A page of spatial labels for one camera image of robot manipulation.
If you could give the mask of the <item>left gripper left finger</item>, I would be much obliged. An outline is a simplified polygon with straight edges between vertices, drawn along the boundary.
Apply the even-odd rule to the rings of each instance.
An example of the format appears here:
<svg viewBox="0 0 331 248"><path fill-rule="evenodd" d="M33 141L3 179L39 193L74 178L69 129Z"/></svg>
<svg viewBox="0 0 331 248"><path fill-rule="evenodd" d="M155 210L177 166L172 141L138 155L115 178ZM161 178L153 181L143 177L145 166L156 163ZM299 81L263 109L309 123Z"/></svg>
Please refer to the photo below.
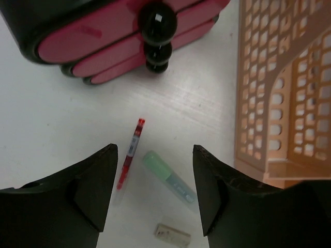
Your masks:
<svg viewBox="0 0 331 248"><path fill-rule="evenodd" d="M96 247L118 163L109 144L18 189L1 190L1 247Z"/></svg>

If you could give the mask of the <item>green highlighter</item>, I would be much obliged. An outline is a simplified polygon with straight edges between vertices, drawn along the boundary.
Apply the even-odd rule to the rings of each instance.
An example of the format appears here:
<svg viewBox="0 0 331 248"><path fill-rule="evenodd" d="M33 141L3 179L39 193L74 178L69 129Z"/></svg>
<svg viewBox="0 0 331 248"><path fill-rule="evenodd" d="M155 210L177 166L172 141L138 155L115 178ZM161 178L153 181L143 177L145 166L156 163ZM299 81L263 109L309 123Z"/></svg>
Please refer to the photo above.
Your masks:
<svg viewBox="0 0 331 248"><path fill-rule="evenodd" d="M147 152L143 164L191 211L199 212L196 192L156 152Z"/></svg>

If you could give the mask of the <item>black pink drawer unit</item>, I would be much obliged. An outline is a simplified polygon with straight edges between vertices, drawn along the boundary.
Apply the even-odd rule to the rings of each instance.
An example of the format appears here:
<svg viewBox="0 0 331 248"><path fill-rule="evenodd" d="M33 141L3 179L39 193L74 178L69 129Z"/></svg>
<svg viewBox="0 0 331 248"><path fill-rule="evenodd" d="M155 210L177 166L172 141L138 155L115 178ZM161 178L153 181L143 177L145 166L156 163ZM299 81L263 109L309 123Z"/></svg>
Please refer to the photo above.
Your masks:
<svg viewBox="0 0 331 248"><path fill-rule="evenodd" d="M139 66L166 71L172 52L201 38L228 1L1 1L23 56L97 85Z"/></svg>

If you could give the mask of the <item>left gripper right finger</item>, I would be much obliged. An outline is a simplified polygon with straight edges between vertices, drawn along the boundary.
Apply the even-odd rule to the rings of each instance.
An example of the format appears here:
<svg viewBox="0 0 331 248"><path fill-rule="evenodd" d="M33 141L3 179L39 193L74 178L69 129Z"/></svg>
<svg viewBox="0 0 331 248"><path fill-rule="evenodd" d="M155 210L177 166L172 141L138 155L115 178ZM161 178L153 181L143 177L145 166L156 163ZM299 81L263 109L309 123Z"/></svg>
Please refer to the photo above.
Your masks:
<svg viewBox="0 0 331 248"><path fill-rule="evenodd" d="M330 181L280 189L193 147L203 235L210 247L330 247Z"/></svg>

